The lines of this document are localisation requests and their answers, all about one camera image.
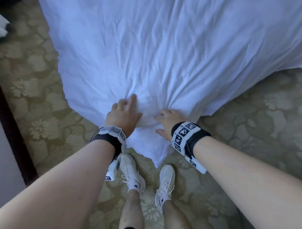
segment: forearm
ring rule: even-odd
[[[81,228],[114,156],[95,140],[48,171],[0,209],[0,228]]]
[[[211,137],[194,155],[256,228],[302,224],[302,181]]]

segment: wrist strap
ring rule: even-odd
[[[193,148],[195,144],[205,136],[211,134],[201,129],[197,124],[191,122],[180,122],[173,126],[171,130],[172,146],[182,155],[187,155],[190,159],[195,157]]]
[[[91,141],[101,139],[111,143],[115,148],[115,154],[112,159],[116,160],[120,153],[126,150],[126,135],[123,130],[117,126],[105,126],[100,129],[98,135],[92,138]]]

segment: floral pattern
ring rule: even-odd
[[[98,128],[64,98],[57,52],[38,0],[23,0],[3,15],[13,31],[0,44],[0,85],[42,175],[86,145]],[[302,179],[301,92],[301,69],[277,72],[198,123],[214,138]],[[141,199],[146,228],[164,228],[154,204],[160,168],[128,150],[147,183]],[[238,209],[210,174],[200,174],[176,152],[164,163],[176,171],[172,200],[194,228],[243,227]],[[87,228],[118,228],[127,196],[121,180],[105,183]]]

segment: wrist tracker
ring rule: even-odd
[[[199,170],[202,174],[206,173],[205,167],[199,163],[193,154],[195,144],[205,136],[211,137],[212,135],[201,129],[197,124],[191,122],[180,122],[176,124],[172,130],[172,147],[180,154],[185,156],[185,159]]]
[[[113,181],[120,168],[120,154],[124,153],[126,150],[126,135],[123,130],[117,126],[105,126],[99,130],[99,133],[92,137],[90,142],[100,139],[105,140],[114,146],[115,154],[105,178],[107,181]]]

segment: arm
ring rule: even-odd
[[[175,110],[163,110],[156,120],[166,140],[185,121]],[[302,181],[211,137],[200,139],[193,153],[256,228],[301,227]]]
[[[134,112],[136,96],[112,106],[106,126],[134,131],[141,113]],[[45,173],[0,209],[0,228],[82,228],[95,206],[115,148],[95,140]]]

